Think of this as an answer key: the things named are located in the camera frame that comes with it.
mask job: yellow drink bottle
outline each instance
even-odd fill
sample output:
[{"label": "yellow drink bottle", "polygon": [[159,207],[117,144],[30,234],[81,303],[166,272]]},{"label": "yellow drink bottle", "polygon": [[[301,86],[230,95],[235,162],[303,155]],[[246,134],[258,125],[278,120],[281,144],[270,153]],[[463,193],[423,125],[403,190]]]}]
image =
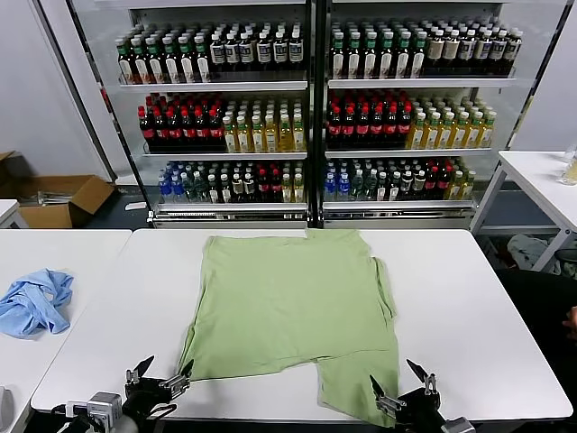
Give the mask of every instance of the yellow drink bottle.
[{"label": "yellow drink bottle", "polygon": [[295,141],[290,129],[289,115],[280,115],[279,150],[281,152],[294,152]]},{"label": "yellow drink bottle", "polygon": [[477,147],[490,148],[491,141],[493,140],[493,131],[495,130],[496,117],[497,113],[494,111],[489,111],[486,114],[485,124],[481,127],[481,133],[477,140]]},{"label": "yellow drink bottle", "polygon": [[266,139],[268,153],[275,153],[279,151],[279,136],[277,135],[277,126],[274,124],[274,116],[266,115],[264,117],[266,122],[264,137]]},{"label": "yellow drink bottle", "polygon": [[453,127],[453,132],[449,136],[449,143],[447,144],[449,149],[462,149],[463,148],[463,138],[467,132],[467,126],[469,125],[469,113],[462,111],[459,114],[459,120]]},{"label": "yellow drink bottle", "polygon": [[226,142],[226,150],[229,153],[236,153],[239,151],[238,137],[233,129],[233,121],[226,115],[223,117],[224,125],[224,141]]},{"label": "yellow drink bottle", "polygon": [[423,129],[425,127],[425,113],[417,113],[417,120],[411,125],[411,129],[408,132],[407,143],[405,147],[407,149],[420,149],[421,140],[423,139]]},{"label": "yellow drink bottle", "polygon": [[421,141],[421,149],[425,146],[425,149],[432,151],[435,148],[436,137],[439,135],[439,119],[441,114],[434,111],[431,113],[431,120],[429,124],[425,124],[425,133],[423,135],[423,140]]},{"label": "yellow drink bottle", "polygon": [[449,137],[453,132],[454,113],[447,111],[444,114],[444,121],[439,125],[439,134],[436,137],[435,148],[447,149],[449,144]]},{"label": "yellow drink bottle", "polygon": [[479,132],[481,131],[481,123],[483,119],[483,113],[481,111],[476,111],[472,117],[472,121],[467,127],[467,132],[463,138],[465,143],[465,149],[474,149],[477,147],[477,139],[479,138]]}]

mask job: red bottle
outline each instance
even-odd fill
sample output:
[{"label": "red bottle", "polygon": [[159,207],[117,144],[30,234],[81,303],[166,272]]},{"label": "red bottle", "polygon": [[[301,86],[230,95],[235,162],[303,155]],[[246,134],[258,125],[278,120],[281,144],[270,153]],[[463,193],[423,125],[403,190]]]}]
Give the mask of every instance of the red bottle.
[{"label": "red bottle", "polygon": [[184,137],[183,141],[186,144],[192,144],[197,138],[197,130],[195,129],[195,124],[188,115],[188,108],[185,106],[180,108],[180,125],[182,126],[182,135]]},{"label": "red bottle", "polygon": [[359,113],[359,120],[356,126],[357,140],[366,142],[369,137],[369,105],[364,104]]},{"label": "red bottle", "polygon": [[195,127],[197,129],[198,140],[201,142],[207,142],[210,137],[210,129],[208,128],[205,117],[202,115],[200,107],[195,110]]},{"label": "red bottle", "polygon": [[214,143],[220,143],[223,140],[223,124],[216,110],[210,110],[210,137]]},{"label": "red bottle", "polygon": [[343,140],[346,142],[351,142],[353,140],[354,133],[354,108],[348,106],[346,109],[346,114],[343,119],[343,126],[341,127],[341,134],[343,135]]},{"label": "red bottle", "polygon": [[143,106],[138,107],[138,123],[141,127],[142,136],[144,137],[144,140],[146,140],[146,143],[154,144],[154,139],[156,138],[156,133],[154,133],[154,124],[146,115]]},{"label": "red bottle", "polygon": [[382,104],[375,107],[371,119],[371,141],[378,142],[382,139]]},{"label": "red bottle", "polygon": [[383,127],[385,133],[385,140],[387,142],[395,141],[395,132],[397,131],[397,105],[392,104],[389,108],[389,113],[385,117],[385,125]]},{"label": "red bottle", "polygon": [[166,123],[166,117],[160,112],[160,109],[155,106],[153,108],[154,112],[154,129],[156,130],[156,136],[159,138],[159,142],[165,144],[168,142],[170,137],[169,127]]},{"label": "red bottle", "polygon": [[341,108],[333,107],[333,115],[328,120],[327,140],[337,142],[341,138]]}]

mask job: beverage display shelf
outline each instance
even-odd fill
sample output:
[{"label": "beverage display shelf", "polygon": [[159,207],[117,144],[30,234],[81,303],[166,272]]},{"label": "beverage display shelf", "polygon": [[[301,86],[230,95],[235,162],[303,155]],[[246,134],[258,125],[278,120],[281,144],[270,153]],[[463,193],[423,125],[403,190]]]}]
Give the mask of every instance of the beverage display shelf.
[{"label": "beverage display shelf", "polygon": [[103,9],[153,9],[164,7],[304,5],[306,0],[95,0]]},{"label": "beverage display shelf", "polygon": [[328,201],[323,203],[325,213],[371,212],[375,210],[471,210],[471,200],[407,200],[407,201]]},{"label": "beverage display shelf", "polygon": [[328,159],[336,158],[438,158],[443,156],[480,156],[491,153],[491,149],[434,149],[411,150],[399,149],[390,151],[326,151]]},{"label": "beverage display shelf", "polygon": [[307,203],[159,203],[162,213],[301,213],[307,212]]},{"label": "beverage display shelf", "polygon": [[308,81],[239,81],[181,84],[121,84],[124,92],[167,93],[167,92],[272,92],[306,90]]},{"label": "beverage display shelf", "polygon": [[329,88],[507,88],[523,86],[517,78],[329,79]]},{"label": "beverage display shelf", "polygon": [[307,153],[144,153],[142,157],[165,161],[302,161]]}]

